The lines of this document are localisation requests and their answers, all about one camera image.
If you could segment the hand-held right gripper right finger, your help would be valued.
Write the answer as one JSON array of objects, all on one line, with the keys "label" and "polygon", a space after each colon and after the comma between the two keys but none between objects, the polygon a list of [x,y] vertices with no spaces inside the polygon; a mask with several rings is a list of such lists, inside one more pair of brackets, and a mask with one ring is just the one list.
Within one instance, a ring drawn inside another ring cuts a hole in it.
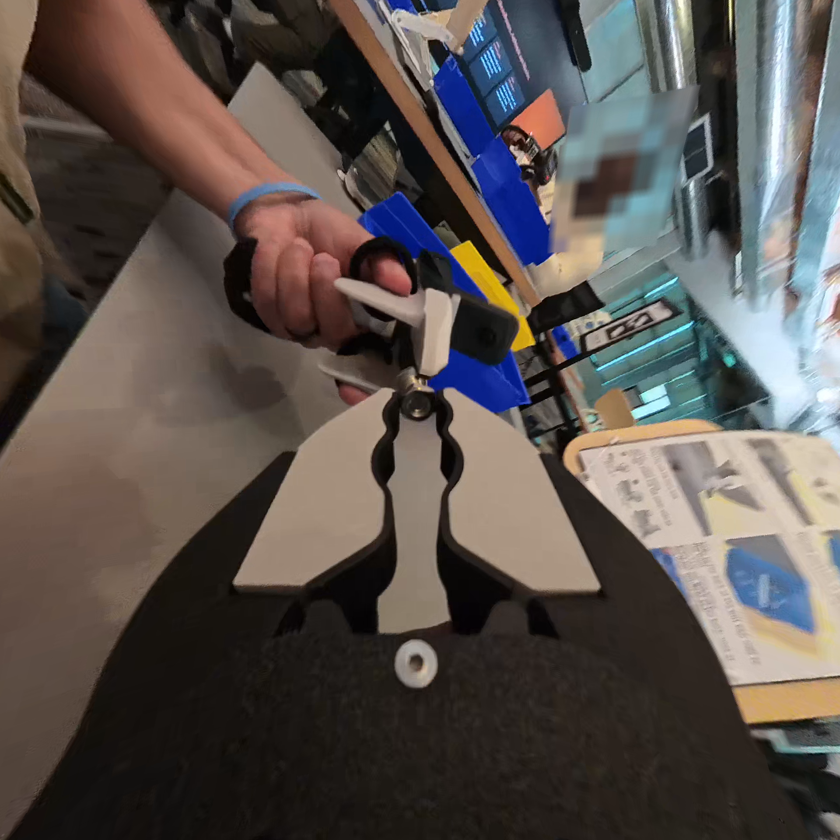
[{"label": "hand-held right gripper right finger", "polygon": [[598,596],[601,583],[538,450],[456,389],[437,394],[445,487],[437,573],[456,634],[514,603],[542,629],[543,603]]}]

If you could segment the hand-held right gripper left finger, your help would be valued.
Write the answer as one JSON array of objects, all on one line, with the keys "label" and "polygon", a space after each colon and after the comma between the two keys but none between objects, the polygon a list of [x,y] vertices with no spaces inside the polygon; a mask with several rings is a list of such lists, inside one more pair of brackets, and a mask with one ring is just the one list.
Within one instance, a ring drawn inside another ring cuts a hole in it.
[{"label": "hand-held right gripper left finger", "polygon": [[388,483],[399,426],[385,388],[299,447],[234,577],[237,593],[335,602],[353,631],[378,631],[377,603],[396,571]]}]

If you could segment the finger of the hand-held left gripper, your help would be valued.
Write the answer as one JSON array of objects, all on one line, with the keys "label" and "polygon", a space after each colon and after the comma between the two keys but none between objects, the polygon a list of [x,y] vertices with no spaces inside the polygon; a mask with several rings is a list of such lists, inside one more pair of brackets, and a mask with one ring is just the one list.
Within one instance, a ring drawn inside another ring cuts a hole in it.
[{"label": "finger of the hand-held left gripper", "polygon": [[460,295],[423,291],[423,322],[418,333],[418,373],[425,379],[438,375],[448,364],[450,344]]}]

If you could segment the person's left forearm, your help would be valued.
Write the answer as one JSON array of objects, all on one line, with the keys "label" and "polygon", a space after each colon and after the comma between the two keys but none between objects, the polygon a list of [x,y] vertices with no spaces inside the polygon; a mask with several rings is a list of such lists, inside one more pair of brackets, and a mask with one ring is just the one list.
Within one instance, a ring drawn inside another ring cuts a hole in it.
[{"label": "person's left forearm", "polygon": [[146,2],[39,2],[28,66],[218,218],[254,186],[293,182],[185,63]]}]

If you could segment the person's left hand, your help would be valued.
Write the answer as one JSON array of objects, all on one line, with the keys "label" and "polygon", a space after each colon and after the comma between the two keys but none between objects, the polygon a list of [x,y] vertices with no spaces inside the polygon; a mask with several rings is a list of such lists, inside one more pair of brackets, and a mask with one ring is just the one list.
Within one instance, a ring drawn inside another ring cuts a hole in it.
[{"label": "person's left hand", "polygon": [[356,221],[310,196],[272,194],[247,205],[235,231],[257,241],[251,297],[273,335],[337,352],[362,334],[350,303],[334,286],[371,239]]}]

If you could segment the yellow plastic bin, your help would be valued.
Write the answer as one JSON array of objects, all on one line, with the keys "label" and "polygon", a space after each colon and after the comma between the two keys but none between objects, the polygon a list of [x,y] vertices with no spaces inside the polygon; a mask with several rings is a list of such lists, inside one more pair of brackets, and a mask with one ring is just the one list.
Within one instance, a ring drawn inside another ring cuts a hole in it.
[{"label": "yellow plastic bin", "polygon": [[489,267],[476,247],[470,242],[462,243],[451,248],[450,254],[490,304],[517,318],[518,335],[511,346],[512,351],[519,352],[534,346],[536,340],[526,320],[522,304],[502,284],[497,273]]}]

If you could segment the blue plastic bin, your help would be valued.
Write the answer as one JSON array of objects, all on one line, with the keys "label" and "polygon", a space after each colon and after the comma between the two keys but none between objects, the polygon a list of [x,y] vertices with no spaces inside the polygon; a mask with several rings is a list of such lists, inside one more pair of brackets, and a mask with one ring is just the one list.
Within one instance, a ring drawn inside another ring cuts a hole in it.
[{"label": "blue plastic bin", "polygon": [[[403,193],[396,192],[373,205],[360,216],[359,223],[374,237],[386,236],[400,242],[414,258],[418,257],[422,250],[446,256],[452,266],[454,283],[458,289],[486,299],[477,284]],[[505,360],[497,365],[485,365],[451,350],[448,365],[442,373],[432,379],[431,384],[437,391],[454,388],[496,414],[530,404],[528,389],[513,352],[508,352]]]},{"label": "blue plastic bin", "polygon": [[496,135],[455,56],[449,55],[440,66],[433,88],[469,155],[480,157]]},{"label": "blue plastic bin", "polygon": [[471,170],[485,203],[521,263],[544,263],[551,256],[550,228],[501,137],[494,138],[475,158]]}]

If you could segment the black white marker sign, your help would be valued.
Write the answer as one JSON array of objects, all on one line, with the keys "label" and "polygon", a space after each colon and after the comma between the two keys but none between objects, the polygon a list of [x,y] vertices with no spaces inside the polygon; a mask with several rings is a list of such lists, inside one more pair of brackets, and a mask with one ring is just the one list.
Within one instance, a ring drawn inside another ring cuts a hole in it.
[{"label": "black white marker sign", "polygon": [[667,299],[659,299],[585,332],[580,336],[581,355],[589,357],[640,333],[681,316],[683,311]]}]

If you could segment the wooden neighbouring table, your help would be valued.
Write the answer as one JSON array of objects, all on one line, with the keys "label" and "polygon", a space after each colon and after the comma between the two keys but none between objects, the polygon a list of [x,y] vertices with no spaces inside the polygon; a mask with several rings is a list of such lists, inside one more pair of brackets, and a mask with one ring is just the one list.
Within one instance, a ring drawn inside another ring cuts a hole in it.
[{"label": "wooden neighbouring table", "polygon": [[374,72],[394,105],[402,114],[418,142],[432,159],[437,171],[454,195],[458,212],[467,216],[476,229],[474,242],[483,246],[483,256],[491,255],[490,265],[500,268],[505,278],[518,289],[526,309],[537,306],[540,298],[532,280],[532,273],[512,249],[508,238],[490,212],[480,194],[476,179],[456,145],[459,137],[452,136],[448,116],[433,110],[421,94],[421,86],[406,68],[404,59],[410,57],[400,44],[393,27],[381,17],[379,6],[369,2],[334,1],[330,5],[342,27],[352,38],[365,62]]}]

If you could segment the blue wristband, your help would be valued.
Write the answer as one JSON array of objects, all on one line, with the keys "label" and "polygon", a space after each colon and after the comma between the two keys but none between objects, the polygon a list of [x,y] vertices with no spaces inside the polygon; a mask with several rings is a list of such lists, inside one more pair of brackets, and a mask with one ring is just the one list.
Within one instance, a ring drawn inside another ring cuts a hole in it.
[{"label": "blue wristband", "polygon": [[227,227],[236,233],[236,223],[240,214],[251,204],[269,196],[298,196],[312,201],[320,201],[320,194],[307,185],[297,182],[267,182],[254,186],[236,196],[227,208]]}]

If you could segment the white folding stand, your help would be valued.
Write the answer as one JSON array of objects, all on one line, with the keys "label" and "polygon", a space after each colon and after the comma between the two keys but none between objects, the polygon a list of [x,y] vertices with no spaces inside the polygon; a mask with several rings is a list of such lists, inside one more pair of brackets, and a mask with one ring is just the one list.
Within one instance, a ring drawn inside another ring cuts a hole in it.
[{"label": "white folding stand", "polygon": [[390,20],[399,29],[426,40],[436,40],[460,56],[469,33],[487,4],[488,1],[457,1],[450,9],[421,14],[396,9],[391,12]]}]

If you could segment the large wall screen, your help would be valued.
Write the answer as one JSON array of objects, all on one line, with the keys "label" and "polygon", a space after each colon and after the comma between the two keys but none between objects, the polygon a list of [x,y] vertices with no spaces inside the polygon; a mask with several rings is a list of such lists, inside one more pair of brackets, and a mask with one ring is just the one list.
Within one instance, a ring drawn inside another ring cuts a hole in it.
[{"label": "large wall screen", "polygon": [[586,102],[592,57],[578,1],[488,2],[456,57],[490,127],[515,126],[543,148]]}]

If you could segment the silver ventilation duct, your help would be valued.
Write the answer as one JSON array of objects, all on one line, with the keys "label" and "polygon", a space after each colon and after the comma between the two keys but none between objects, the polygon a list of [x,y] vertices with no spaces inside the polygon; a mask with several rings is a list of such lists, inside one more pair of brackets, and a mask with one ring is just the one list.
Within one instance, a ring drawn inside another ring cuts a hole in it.
[{"label": "silver ventilation duct", "polygon": [[754,304],[801,314],[795,286],[830,27],[838,2],[635,2],[654,91],[697,85],[675,223],[699,258],[718,232],[741,259],[730,281]]}]

